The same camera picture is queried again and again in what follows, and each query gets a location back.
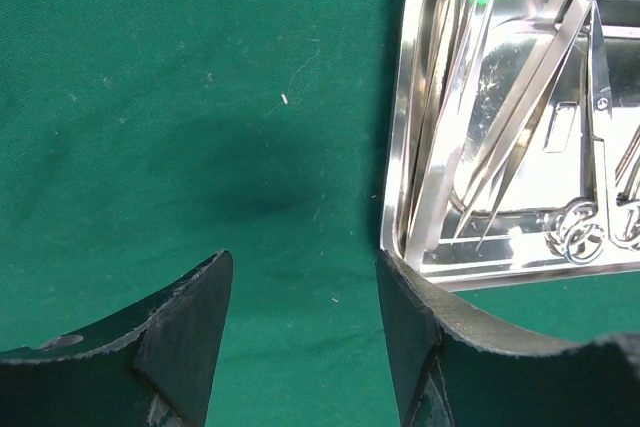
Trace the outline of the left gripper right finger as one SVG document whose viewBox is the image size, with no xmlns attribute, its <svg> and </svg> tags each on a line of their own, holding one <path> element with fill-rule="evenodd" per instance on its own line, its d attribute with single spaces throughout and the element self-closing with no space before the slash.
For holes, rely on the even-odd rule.
<svg viewBox="0 0 640 427">
<path fill-rule="evenodd" d="M 639 336 L 576 344 L 505 322 L 379 252 L 403 426 L 636 426 Z"/>
</svg>

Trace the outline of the green surgical cloth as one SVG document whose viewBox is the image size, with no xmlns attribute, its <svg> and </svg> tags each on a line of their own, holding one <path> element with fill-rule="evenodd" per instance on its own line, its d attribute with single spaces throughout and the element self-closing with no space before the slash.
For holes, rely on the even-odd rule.
<svg viewBox="0 0 640 427">
<path fill-rule="evenodd" d="M 202 426 L 403 426 L 376 273 L 403 6 L 1 0 L 1 354 L 228 251 Z M 639 316 L 639 266 L 435 285 L 576 344 Z"/>
</svg>

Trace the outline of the steel scissors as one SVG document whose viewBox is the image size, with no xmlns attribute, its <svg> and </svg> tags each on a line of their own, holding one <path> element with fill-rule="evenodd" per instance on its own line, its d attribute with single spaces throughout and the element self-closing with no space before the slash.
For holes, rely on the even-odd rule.
<svg viewBox="0 0 640 427">
<path fill-rule="evenodd" d="M 611 217 L 616 205 L 615 169 L 607 155 L 612 130 L 612 91 L 609 66 L 597 3 L 592 4 L 586 60 L 584 121 L 588 174 L 593 197 L 576 198 L 553 219 L 547 246 L 555 255 L 574 265 L 595 261 L 612 238 Z"/>
</svg>

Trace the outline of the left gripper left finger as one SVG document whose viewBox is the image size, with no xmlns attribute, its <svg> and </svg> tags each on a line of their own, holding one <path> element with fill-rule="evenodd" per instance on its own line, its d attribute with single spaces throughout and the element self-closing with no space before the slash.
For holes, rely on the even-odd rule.
<svg viewBox="0 0 640 427">
<path fill-rule="evenodd" d="M 221 251 L 93 324 L 2 352 L 2 425 L 204 425 L 232 279 Z"/>
</svg>

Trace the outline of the steel instrument tray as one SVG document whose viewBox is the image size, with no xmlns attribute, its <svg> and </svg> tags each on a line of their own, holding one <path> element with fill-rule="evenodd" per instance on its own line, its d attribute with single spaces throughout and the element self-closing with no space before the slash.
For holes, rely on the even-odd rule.
<svg viewBox="0 0 640 427">
<path fill-rule="evenodd" d="M 438 246 L 421 264 L 404 259 L 419 189 L 415 177 L 428 154 L 441 95 L 465 26 L 466 0 L 404 0 L 393 116 L 386 166 L 380 246 L 428 281 L 465 290 L 542 278 L 633 271 L 639 251 L 617 247 L 574 265 L 552 253 L 547 236 L 553 219 L 576 198 L 593 197 L 588 174 L 584 112 L 591 10 L 532 138 L 521 168 L 497 216 L 487 224 L 498 192 L 497 174 L 480 194 L 463 233 L 453 236 L 478 151 L 536 41 L 549 31 L 549 0 L 495 0 L 482 54 L 477 93 L 466 142 L 457 165 Z M 479 22 L 487 0 L 478 0 Z M 594 0 L 603 27 L 612 91 L 612 130 L 607 138 L 611 167 L 618 165 L 639 128 L 639 0 Z"/>
</svg>

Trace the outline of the steel tweezers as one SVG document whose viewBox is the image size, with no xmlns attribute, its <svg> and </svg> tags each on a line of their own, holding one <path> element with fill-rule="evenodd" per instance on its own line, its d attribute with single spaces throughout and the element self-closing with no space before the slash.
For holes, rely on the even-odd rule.
<svg viewBox="0 0 640 427">
<path fill-rule="evenodd" d="M 502 103 L 478 151 L 478 160 L 463 197 L 466 210 L 453 234 L 459 237 L 469 223 L 486 185 L 502 175 L 488 225 L 497 216 L 504 197 L 529 149 L 549 96 L 566 64 L 594 0 L 549 0 L 545 11 L 552 16 L 543 26 L 549 31 L 538 39 Z"/>
<path fill-rule="evenodd" d="M 482 18 L 477 22 L 478 0 L 466 0 L 469 7 L 464 30 L 456 39 L 457 48 L 441 95 L 433 137 L 427 145 L 428 154 L 419 162 L 423 171 L 415 177 L 419 191 L 404 252 L 409 264 L 421 264 L 424 253 L 439 243 L 466 142 L 494 1 L 487 0 Z"/>
</svg>

